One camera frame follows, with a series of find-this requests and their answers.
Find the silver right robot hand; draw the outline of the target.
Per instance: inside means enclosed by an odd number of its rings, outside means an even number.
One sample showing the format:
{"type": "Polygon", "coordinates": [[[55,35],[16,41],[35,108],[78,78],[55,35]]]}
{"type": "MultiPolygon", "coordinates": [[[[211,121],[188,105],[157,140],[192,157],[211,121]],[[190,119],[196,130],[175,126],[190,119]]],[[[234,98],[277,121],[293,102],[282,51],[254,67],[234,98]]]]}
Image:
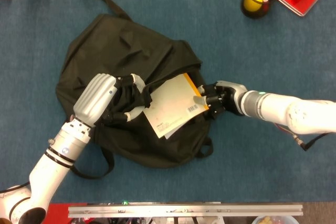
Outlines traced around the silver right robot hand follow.
{"type": "Polygon", "coordinates": [[[224,112],[231,112],[237,116],[244,116],[241,110],[241,100],[247,92],[244,85],[217,81],[213,84],[201,85],[197,88],[200,96],[194,96],[195,104],[208,107],[207,115],[216,119],[218,115],[224,112]]]}

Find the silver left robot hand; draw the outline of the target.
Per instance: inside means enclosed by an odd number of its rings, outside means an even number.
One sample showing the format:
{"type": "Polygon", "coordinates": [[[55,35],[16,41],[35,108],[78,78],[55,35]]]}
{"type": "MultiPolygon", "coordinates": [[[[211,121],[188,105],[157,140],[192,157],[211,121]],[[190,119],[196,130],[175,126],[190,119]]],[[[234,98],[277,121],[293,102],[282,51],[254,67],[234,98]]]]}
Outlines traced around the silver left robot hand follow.
{"type": "Polygon", "coordinates": [[[106,73],[97,74],[73,106],[75,117],[84,124],[95,127],[95,123],[103,115],[118,88],[133,85],[140,93],[145,88],[144,81],[137,74],[132,73],[124,77],[114,77],[106,73]]]}

